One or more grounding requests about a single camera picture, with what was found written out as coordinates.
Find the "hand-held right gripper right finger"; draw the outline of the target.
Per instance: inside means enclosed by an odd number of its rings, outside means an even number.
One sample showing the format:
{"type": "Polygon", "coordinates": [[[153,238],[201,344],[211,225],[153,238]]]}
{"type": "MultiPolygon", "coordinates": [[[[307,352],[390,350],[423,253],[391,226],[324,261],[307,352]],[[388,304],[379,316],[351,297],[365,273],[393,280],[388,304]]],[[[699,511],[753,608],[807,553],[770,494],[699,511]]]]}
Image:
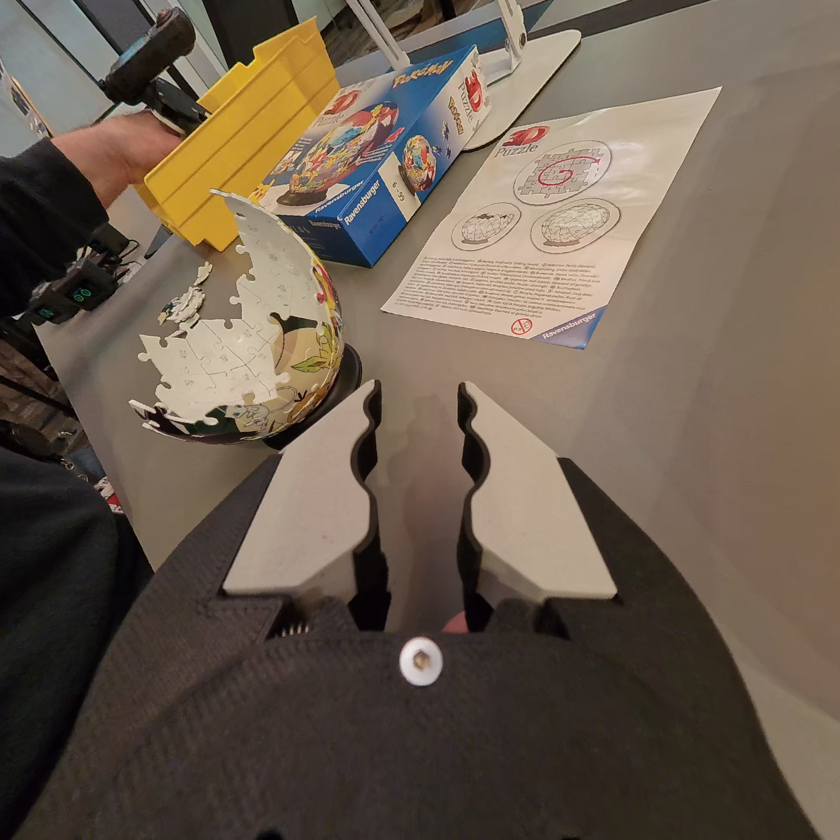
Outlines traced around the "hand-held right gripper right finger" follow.
{"type": "Polygon", "coordinates": [[[457,420],[472,480],[457,543],[468,629],[483,630],[509,599],[614,599],[616,583],[554,450],[472,382],[458,385],[457,420]]]}

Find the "yellow plastic bin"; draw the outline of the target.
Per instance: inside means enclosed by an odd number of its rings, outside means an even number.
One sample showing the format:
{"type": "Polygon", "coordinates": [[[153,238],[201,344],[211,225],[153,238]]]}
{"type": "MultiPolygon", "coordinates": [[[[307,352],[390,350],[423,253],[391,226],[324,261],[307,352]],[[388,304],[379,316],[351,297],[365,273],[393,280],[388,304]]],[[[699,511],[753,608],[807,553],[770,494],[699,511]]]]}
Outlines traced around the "yellow plastic bin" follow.
{"type": "Polygon", "coordinates": [[[133,187],[192,245],[234,242],[235,217],[214,190],[249,196],[340,89],[314,17],[253,52],[199,98],[209,118],[133,187]]]}

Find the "white instruction sheet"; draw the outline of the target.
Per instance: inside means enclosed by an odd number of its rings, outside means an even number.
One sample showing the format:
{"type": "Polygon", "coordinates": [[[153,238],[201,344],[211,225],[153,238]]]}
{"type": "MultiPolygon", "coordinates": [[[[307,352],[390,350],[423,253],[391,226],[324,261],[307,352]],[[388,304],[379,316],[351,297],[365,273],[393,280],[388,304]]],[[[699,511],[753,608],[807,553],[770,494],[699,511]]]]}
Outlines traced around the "white instruction sheet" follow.
{"type": "Polygon", "coordinates": [[[382,310],[583,349],[720,91],[510,129],[382,310]]]}

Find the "person's left hand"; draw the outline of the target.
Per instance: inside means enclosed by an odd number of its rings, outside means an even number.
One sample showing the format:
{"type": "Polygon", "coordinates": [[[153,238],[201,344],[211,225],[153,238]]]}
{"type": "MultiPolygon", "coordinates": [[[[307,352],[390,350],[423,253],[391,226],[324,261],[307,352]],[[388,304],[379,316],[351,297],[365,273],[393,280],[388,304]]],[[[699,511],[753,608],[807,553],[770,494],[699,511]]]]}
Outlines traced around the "person's left hand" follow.
{"type": "Polygon", "coordinates": [[[111,117],[51,141],[88,180],[104,208],[129,186],[141,184],[181,142],[182,136],[149,110],[111,117]]]}

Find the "person's left forearm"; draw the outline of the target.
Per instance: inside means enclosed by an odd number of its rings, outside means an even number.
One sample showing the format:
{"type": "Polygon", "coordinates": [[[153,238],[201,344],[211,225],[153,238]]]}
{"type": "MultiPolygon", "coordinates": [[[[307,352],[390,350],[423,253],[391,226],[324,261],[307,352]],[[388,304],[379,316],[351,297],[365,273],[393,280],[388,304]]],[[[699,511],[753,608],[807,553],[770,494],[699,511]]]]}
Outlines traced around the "person's left forearm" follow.
{"type": "Polygon", "coordinates": [[[88,179],[48,139],[1,159],[1,315],[22,313],[62,278],[109,216],[88,179]]]}

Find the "black round ball stand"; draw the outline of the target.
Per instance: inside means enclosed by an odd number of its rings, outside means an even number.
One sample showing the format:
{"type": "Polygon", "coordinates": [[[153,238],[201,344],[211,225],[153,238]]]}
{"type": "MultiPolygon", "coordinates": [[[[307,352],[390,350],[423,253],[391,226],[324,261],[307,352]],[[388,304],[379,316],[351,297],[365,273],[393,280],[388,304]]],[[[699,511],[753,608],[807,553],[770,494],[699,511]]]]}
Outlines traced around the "black round ball stand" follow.
{"type": "Polygon", "coordinates": [[[321,400],[320,404],[314,407],[299,422],[290,425],[278,434],[262,438],[261,442],[278,452],[282,451],[286,446],[327,416],[344,399],[358,390],[362,383],[362,375],[363,365],[360,355],[352,345],[345,344],[339,371],[332,382],[329,392],[321,400]]]}

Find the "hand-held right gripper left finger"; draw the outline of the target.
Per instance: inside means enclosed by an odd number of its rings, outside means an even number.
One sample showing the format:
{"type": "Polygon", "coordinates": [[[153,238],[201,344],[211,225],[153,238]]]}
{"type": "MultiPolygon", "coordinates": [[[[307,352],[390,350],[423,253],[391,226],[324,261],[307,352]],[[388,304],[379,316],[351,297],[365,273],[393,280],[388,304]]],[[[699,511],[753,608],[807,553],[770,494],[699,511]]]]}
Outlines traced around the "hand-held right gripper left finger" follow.
{"type": "Polygon", "coordinates": [[[362,631],[392,603],[375,496],[382,385],[370,380],[286,446],[223,583],[229,596],[284,595],[302,613],[324,597],[362,631]]]}

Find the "black box with green display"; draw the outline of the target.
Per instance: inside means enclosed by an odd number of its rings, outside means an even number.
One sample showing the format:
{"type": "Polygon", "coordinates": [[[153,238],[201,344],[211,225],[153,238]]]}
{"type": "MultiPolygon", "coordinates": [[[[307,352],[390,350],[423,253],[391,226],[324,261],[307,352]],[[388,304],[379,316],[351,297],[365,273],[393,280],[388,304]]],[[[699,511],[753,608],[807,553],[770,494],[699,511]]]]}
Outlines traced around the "black box with green display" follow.
{"type": "Polygon", "coordinates": [[[47,322],[61,324],[73,319],[79,312],[98,308],[118,287],[117,277],[96,260],[80,258],[62,278],[34,291],[26,313],[35,326],[47,322]]]}

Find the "person's torso in dark sweater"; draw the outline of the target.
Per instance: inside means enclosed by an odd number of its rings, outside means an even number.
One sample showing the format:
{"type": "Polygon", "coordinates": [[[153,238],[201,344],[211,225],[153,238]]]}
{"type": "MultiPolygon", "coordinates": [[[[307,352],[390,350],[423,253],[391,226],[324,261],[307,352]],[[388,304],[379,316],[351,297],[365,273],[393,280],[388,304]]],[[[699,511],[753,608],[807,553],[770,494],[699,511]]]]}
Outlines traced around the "person's torso in dark sweater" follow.
{"type": "Polygon", "coordinates": [[[110,639],[151,576],[129,520],[98,488],[2,448],[2,838],[42,792],[110,639]]]}

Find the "black printed jigsaw piece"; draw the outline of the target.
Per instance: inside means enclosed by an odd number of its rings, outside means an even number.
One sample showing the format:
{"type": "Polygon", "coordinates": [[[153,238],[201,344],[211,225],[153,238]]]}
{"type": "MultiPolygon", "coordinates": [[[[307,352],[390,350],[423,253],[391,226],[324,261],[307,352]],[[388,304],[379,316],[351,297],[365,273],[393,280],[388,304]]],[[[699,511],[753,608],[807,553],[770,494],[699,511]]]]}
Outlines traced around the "black printed jigsaw piece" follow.
{"type": "Polygon", "coordinates": [[[204,300],[205,293],[202,288],[189,287],[181,296],[165,305],[157,319],[158,323],[162,325],[166,321],[188,322],[198,315],[204,300]]]}

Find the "colourful half-built puzzle ball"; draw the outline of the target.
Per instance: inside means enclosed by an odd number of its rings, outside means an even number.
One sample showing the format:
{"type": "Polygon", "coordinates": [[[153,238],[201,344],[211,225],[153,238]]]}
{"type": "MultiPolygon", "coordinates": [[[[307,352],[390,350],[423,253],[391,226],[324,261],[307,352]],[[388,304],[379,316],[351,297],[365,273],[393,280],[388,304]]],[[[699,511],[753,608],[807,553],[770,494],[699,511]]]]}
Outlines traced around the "colourful half-built puzzle ball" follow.
{"type": "Polygon", "coordinates": [[[209,318],[204,302],[188,322],[158,323],[173,327],[168,335],[141,334],[138,359],[161,380],[152,405],[129,404],[152,433],[229,445],[278,434],[320,404],[342,361],[343,321],[328,271],[298,234],[244,196],[214,193],[250,262],[234,311],[209,318]]]}

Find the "blue puzzle box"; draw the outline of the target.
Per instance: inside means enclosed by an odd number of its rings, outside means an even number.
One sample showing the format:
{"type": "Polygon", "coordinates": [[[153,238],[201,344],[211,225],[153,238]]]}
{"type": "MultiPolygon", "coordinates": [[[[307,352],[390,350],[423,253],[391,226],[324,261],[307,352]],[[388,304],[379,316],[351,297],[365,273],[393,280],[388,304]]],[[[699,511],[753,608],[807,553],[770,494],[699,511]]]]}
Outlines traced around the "blue puzzle box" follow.
{"type": "Polygon", "coordinates": [[[319,258],[373,267],[489,112],[475,45],[354,83],[251,197],[319,258]]]}

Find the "white metal stand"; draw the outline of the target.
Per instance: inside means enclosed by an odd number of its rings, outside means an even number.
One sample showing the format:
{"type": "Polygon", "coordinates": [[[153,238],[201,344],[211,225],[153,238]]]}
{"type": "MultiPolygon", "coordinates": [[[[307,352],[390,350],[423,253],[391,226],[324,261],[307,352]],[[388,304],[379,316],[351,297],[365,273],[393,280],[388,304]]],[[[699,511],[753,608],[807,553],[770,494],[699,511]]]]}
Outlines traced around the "white metal stand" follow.
{"type": "Polygon", "coordinates": [[[524,113],[562,64],[581,43],[581,32],[565,29],[543,37],[530,36],[526,11],[540,15],[544,2],[490,2],[441,24],[397,41],[372,2],[349,1],[348,7],[377,48],[373,54],[351,60],[336,69],[341,86],[365,81],[388,68],[402,69],[421,54],[439,55],[455,48],[456,41],[468,45],[502,46],[481,55],[490,94],[490,115],[465,146],[476,151],[499,140],[524,113]]]}

